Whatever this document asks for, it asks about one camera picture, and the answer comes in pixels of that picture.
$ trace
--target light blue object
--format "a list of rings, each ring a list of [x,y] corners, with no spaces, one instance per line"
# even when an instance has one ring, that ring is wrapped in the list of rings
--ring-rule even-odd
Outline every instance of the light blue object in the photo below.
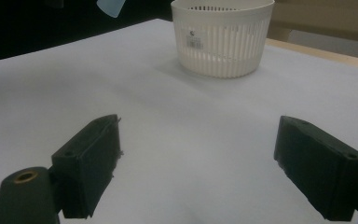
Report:
[[[117,18],[126,0],[98,0],[98,7],[107,15]]]

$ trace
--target white tabletop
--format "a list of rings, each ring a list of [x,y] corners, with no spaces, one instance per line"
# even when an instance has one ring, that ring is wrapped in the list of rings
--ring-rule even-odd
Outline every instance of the white tabletop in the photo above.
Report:
[[[62,223],[328,223],[273,151],[280,115],[358,150],[358,68],[266,46],[236,79],[191,74],[148,21],[0,61],[0,182],[118,114],[124,157],[94,217]],[[358,222],[358,214],[353,223]]]

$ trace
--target perforated basket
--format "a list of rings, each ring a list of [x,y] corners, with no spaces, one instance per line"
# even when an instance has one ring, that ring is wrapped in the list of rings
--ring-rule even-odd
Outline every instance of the perforated basket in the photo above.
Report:
[[[260,64],[273,0],[175,0],[181,64],[212,77],[241,77]]]

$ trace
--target dark background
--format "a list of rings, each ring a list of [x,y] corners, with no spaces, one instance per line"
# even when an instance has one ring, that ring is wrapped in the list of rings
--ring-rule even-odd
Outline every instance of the dark background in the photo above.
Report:
[[[43,0],[0,0],[0,60],[100,35],[152,19],[172,20],[172,0],[126,0],[117,18],[96,0],[64,0],[63,8]]]

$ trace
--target basket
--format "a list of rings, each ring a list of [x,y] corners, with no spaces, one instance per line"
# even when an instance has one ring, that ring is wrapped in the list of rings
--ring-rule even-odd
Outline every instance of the basket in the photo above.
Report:
[[[175,0],[176,47],[187,69],[241,77],[260,64],[273,0]]]

